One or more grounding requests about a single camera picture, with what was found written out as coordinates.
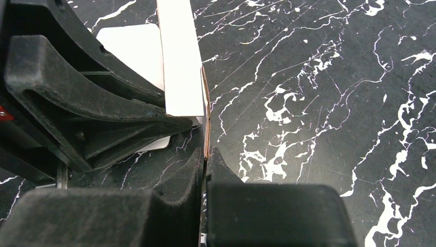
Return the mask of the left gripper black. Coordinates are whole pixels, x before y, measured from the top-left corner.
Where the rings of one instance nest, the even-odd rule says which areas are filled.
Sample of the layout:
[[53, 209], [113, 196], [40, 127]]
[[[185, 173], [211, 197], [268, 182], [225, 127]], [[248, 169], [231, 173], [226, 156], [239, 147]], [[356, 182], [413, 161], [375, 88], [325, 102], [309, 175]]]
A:
[[71, 170], [48, 149], [52, 142], [32, 117], [77, 171], [110, 166], [192, 127], [186, 117], [94, 84], [44, 36], [11, 38], [8, 3], [1, 1], [1, 168], [37, 187], [68, 188]]

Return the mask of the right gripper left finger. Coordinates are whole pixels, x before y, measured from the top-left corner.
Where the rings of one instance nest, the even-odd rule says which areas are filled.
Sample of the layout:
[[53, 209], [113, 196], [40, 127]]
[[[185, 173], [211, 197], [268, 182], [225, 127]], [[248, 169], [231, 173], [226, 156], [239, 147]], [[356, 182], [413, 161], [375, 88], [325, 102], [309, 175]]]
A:
[[199, 246], [203, 152], [155, 188], [35, 189], [1, 227], [1, 246]]

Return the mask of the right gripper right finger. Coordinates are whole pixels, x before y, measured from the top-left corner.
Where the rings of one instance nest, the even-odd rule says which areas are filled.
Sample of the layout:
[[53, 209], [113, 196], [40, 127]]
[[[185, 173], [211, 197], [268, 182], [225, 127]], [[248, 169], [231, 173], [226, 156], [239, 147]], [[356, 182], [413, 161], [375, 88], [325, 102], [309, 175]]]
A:
[[329, 186], [244, 183], [212, 148], [206, 170], [207, 246], [357, 246]]

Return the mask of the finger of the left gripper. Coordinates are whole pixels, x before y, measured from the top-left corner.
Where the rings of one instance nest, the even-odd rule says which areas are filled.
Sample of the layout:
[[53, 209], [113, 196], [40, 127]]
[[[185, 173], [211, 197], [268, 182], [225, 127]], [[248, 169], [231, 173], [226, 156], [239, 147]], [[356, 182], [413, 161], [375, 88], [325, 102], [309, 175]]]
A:
[[73, 68], [125, 99], [165, 106], [163, 90], [121, 62], [87, 30], [66, 1], [7, 1], [10, 32], [42, 35]]

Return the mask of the white cardboard box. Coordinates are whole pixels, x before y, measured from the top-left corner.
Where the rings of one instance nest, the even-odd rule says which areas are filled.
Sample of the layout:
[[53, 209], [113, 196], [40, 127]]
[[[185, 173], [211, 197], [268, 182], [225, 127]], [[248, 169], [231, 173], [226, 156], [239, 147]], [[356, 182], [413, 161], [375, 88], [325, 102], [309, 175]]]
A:
[[101, 29], [97, 40], [165, 93], [166, 113], [201, 126], [209, 156], [210, 98], [190, 1], [157, 1], [158, 24]]

